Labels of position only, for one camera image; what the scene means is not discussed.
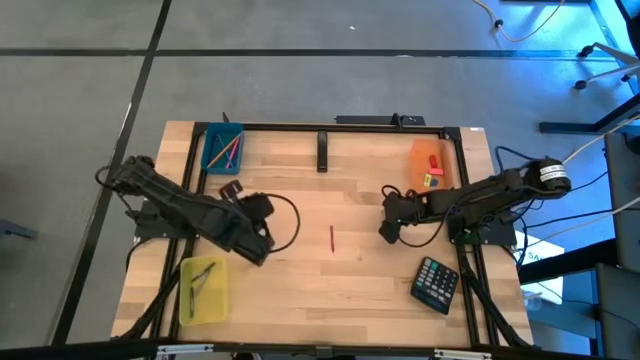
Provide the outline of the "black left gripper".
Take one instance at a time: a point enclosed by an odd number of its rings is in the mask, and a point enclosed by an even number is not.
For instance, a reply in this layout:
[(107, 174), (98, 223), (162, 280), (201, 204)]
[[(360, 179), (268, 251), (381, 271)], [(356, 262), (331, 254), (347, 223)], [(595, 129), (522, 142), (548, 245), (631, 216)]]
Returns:
[(250, 220), (254, 220), (254, 195), (246, 195), (242, 197), (238, 197), (236, 199), (236, 195), (243, 191), (243, 187), (241, 183), (234, 179), (227, 184), (227, 187), (221, 188), (219, 190), (220, 197), (225, 201), (235, 201), (236, 207), (242, 213), (242, 215)]

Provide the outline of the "pink pen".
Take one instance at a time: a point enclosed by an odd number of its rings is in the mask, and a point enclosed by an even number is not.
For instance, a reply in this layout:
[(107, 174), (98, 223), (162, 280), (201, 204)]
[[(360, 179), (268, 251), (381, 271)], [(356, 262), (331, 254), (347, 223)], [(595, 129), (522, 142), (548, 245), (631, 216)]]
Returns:
[(230, 168), (233, 166), (234, 160), (235, 160), (236, 155), (237, 155), (237, 153), (238, 153), (240, 140), (241, 140), (241, 136), (240, 136), (240, 135), (238, 135), (238, 136), (237, 136), (237, 137), (232, 141), (232, 144), (231, 144), (231, 152), (230, 152), (230, 155), (228, 156), (227, 163), (226, 163), (226, 165), (225, 165), (225, 167), (226, 167), (227, 169), (230, 169)]

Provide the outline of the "blue pen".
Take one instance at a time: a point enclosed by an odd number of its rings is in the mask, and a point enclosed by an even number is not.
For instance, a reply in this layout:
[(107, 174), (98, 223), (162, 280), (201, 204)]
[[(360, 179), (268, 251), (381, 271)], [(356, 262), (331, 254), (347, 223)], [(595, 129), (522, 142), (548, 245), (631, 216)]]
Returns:
[[(221, 137), (219, 137), (217, 139), (217, 145), (220, 147), (219, 152), (222, 150), (223, 147), (225, 147), (228, 143), (230, 143), (233, 139), (222, 139)], [(222, 167), (222, 168), (226, 168), (225, 165), (227, 163), (227, 159), (228, 156), (230, 155), (231, 152), (231, 148), (227, 151), (226, 156), (224, 155), (223, 157), (221, 157), (218, 161), (215, 162), (215, 164), (213, 165), (213, 167)]]

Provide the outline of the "teal plastic bin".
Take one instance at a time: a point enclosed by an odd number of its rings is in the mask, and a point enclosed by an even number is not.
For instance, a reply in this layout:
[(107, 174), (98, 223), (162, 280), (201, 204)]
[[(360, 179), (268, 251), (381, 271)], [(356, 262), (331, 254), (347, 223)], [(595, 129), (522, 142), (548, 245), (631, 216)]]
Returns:
[[(238, 153), (234, 160), (233, 166), (230, 169), (222, 168), (222, 167), (211, 167), (207, 168), (209, 162), (219, 153), (220, 147), (217, 145), (217, 139), (221, 137), (222, 139), (233, 139), (237, 135), (242, 134)], [(217, 174), (217, 175), (236, 175), (240, 172), (242, 156), (243, 156), (243, 146), (244, 146), (244, 126), (240, 123), (231, 123), (231, 122), (220, 122), (220, 123), (210, 123), (207, 126), (205, 132), (205, 143), (203, 149), (203, 155), (201, 158), (201, 168), (207, 174)]]

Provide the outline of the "orange translucent bin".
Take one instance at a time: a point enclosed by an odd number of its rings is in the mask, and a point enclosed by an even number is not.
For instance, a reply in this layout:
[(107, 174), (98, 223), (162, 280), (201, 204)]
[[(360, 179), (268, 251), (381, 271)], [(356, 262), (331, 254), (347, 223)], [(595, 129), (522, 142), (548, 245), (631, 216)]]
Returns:
[[(430, 169), (429, 156), (435, 155), (438, 160), (438, 168), (444, 170), (444, 176), (432, 176), (440, 183), (437, 188), (424, 186), (424, 176)], [(418, 193), (432, 190), (444, 190), (454, 186), (454, 169), (448, 145), (444, 140), (417, 139), (412, 143), (409, 152), (409, 188)]]

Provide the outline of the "black calculator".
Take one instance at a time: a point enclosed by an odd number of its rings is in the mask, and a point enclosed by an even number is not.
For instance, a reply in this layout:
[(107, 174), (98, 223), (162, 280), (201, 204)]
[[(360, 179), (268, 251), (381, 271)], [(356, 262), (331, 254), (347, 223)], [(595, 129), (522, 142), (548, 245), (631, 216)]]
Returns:
[(424, 257), (411, 283), (410, 295), (438, 313), (447, 315), (460, 275), (453, 269)]

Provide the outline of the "black flat bar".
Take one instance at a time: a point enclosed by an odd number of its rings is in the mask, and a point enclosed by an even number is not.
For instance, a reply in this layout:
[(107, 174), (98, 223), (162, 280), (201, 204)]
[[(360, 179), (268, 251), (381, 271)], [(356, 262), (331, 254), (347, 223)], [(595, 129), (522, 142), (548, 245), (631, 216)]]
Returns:
[(394, 113), (389, 116), (377, 115), (338, 115), (335, 117), (337, 124), (350, 125), (392, 125), (392, 126), (425, 126), (422, 116), (400, 115)]

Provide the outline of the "yellow translucent bin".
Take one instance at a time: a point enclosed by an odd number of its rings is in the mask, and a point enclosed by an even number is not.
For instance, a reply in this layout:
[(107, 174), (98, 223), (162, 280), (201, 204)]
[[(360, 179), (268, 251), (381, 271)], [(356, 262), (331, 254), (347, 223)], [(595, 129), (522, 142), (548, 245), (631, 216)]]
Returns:
[[(206, 284), (195, 295), (195, 315), (189, 318), (189, 288), (192, 278), (208, 264), (215, 262)], [(229, 276), (225, 257), (199, 256), (184, 260), (180, 265), (179, 323), (183, 327), (221, 323), (229, 311)]]

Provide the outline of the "black desk foot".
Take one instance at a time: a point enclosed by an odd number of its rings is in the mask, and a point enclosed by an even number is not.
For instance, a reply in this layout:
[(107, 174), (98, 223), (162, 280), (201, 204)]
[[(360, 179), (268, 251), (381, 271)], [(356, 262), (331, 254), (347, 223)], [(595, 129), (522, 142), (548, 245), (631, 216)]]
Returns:
[(638, 113), (640, 92), (594, 123), (540, 122), (538, 130), (548, 134), (603, 134)]

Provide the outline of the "grey chair leg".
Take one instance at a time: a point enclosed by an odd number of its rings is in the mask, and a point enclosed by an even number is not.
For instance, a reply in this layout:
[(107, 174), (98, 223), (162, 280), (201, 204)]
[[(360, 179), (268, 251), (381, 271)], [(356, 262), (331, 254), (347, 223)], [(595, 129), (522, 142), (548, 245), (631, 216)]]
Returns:
[(15, 235), (27, 239), (35, 239), (38, 235), (38, 232), (9, 220), (0, 219), (0, 238), (9, 235)]

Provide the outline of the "black front crossbar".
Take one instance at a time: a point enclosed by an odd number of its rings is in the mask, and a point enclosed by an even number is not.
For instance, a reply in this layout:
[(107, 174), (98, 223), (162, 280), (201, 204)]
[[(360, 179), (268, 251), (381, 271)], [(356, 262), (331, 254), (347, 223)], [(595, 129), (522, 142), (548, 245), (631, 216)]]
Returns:
[[(332, 345), (287, 345), (257, 343), (199, 343), (173, 342), (169, 338), (126, 340), (116, 339), (89, 342), (0, 350), (0, 360), (128, 360), (155, 357), (157, 348), (171, 344), (213, 344), (213, 352), (275, 353), (307, 355), (318, 359), (339, 356), (398, 356), (433, 358), (436, 348), (388, 347), (388, 346), (332, 346)], [(478, 345), (468, 349), (492, 354), (492, 360), (621, 360), (616, 358), (575, 355), (543, 351), (535, 348)]]

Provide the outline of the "grey desk top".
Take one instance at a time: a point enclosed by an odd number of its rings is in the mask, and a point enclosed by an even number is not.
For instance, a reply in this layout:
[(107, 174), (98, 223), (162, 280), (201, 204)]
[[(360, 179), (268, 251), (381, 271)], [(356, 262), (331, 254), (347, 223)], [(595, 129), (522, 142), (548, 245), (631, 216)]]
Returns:
[(605, 136), (612, 208), (627, 208), (613, 216), (618, 263), (640, 273), (640, 154), (619, 133)]

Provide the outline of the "grey cabinet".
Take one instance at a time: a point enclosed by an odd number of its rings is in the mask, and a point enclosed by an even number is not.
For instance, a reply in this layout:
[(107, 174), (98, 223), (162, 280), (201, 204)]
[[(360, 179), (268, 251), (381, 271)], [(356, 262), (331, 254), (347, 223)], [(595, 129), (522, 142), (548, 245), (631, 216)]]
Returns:
[(640, 360), (640, 273), (606, 264), (595, 272), (604, 356)]

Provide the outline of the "white office chair base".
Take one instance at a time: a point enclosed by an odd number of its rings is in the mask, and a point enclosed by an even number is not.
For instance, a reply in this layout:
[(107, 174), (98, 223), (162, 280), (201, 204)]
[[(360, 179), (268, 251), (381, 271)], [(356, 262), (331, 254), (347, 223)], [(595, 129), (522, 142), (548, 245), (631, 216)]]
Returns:
[(622, 82), (628, 82), (632, 78), (635, 78), (640, 88), (640, 57), (636, 55), (631, 55), (630, 53), (623, 52), (619, 49), (610, 47), (608, 45), (604, 45), (598, 42), (594, 42), (591, 45), (587, 45), (582, 48), (582, 50), (577, 54), (579, 59), (586, 59), (589, 55), (591, 55), (595, 49), (599, 49), (606, 54), (612, 56), (614, 59), (623, 63), (622, 67), (618, 69), (609, 70), (604, 73), (595, 74), (587, 77), (584, 80), (578, 80), (574, 84), (574, 88), (576, 90), (583, 90), (587, 87), (588, 84), (595, 82), (596, 80), (601, 80), (604, 78), (611, 78), (613, 76), (620, 75)]

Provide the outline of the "black aluminium table frame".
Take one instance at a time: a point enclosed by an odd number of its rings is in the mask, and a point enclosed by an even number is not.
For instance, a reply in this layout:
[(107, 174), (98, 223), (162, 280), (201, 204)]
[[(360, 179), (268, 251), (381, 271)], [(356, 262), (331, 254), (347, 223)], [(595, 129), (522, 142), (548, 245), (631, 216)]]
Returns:
[[(494, 171), (480, 128), (391, 126), (328, 130), (329, 168), (316, 169), (315, 126), (253, 124), (246, 133), (239, 181), (248, 192), (274, 194), (270, 229), (280, 252), (254, 266), (227, 254), (230, 310), (217, 324), (183, 327), (182, 340), (287, 345), (467, 348), (486, 341), (487, 324), (470, 325), (464, 296), (456, 292), (447, 315), (410, 296), (420, 260), (449, 267), (456, 252), (436, 225), (410, 227), (403, 242), (379, 236), (381, 188), (409, 184), (409, 152), (417, 139), (444, 140), (454, 184)], [(334, 226), (335, 253), (330, 249)]]

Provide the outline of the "black upright mount post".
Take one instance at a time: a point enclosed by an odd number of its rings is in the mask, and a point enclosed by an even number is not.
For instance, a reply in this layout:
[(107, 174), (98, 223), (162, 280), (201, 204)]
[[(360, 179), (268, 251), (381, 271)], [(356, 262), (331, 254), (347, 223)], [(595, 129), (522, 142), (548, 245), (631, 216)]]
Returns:
[(317, 171), (326, 173), (328, 171), (328, 133), (319, 131), (317, 134)]

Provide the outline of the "silver metal bracket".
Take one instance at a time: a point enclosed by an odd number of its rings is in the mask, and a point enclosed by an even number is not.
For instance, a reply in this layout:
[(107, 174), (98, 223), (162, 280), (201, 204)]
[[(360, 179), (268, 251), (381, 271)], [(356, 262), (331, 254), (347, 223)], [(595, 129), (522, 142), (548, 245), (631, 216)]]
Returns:
[(156, 355), (162, 358), (174, 358), (177, 355), (209, 353), (214, 351), (213, 344), (171, 344), (161, 345)]
[(468, 350), (436, 348), (433, 358), (436, 360), (492, 360), (492, 354)]

